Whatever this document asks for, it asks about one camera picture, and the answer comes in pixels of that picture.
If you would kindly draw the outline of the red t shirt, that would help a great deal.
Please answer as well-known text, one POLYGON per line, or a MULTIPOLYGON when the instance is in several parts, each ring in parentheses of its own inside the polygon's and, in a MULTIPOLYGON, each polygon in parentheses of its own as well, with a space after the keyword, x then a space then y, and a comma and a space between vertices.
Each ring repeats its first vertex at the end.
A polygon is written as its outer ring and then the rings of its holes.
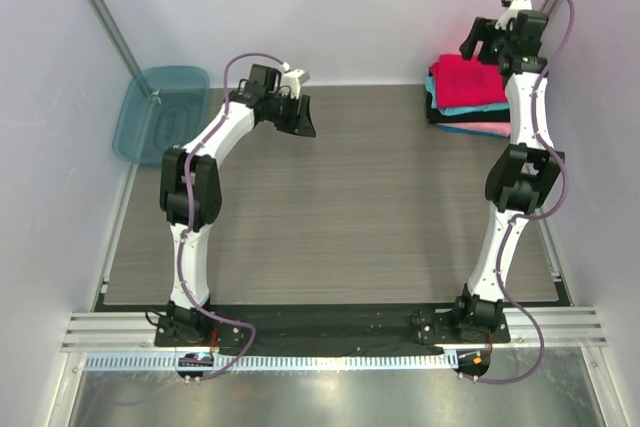
POLYGON ((507 98, 503 78, 494 65, 485 65, 476 56, 443 54, 430 67, 435 85, 436 106, 440 109, 503 104, 507 98))

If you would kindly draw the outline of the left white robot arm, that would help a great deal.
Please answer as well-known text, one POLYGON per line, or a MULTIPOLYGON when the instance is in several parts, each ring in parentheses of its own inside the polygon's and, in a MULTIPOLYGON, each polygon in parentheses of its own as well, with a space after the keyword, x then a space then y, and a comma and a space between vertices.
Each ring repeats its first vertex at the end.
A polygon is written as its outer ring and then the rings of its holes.
POLYGON ((248 78, 225 93, 214 119, 183 146, 171 147, 161 163, 160 208, 170 225, 174 280, 165 314, 158 319, 155 343, 198 347, 211 337, 208 316, 209 236, 222 207, 219 170, 232 149, 261 122, 277 131, 316 135, 310 98, 302 91, 304 69, 252 65, 248 78))

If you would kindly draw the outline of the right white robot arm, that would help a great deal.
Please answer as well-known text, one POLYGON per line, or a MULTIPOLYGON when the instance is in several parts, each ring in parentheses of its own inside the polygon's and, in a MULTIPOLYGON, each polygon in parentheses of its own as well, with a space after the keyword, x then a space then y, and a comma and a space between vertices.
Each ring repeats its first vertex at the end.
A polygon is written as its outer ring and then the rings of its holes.
POLYGON ((548 62, 539 51, 548 23, 532 9, 498 20, 478 18, 460 51, 497 67, 510 108, 511 137, 485 182, 489 222, 480 256, 451 312, 460 341, 483 341, 500 329, 508 273, 520 237, 561 174, 563 154, 549 135, 548 62))

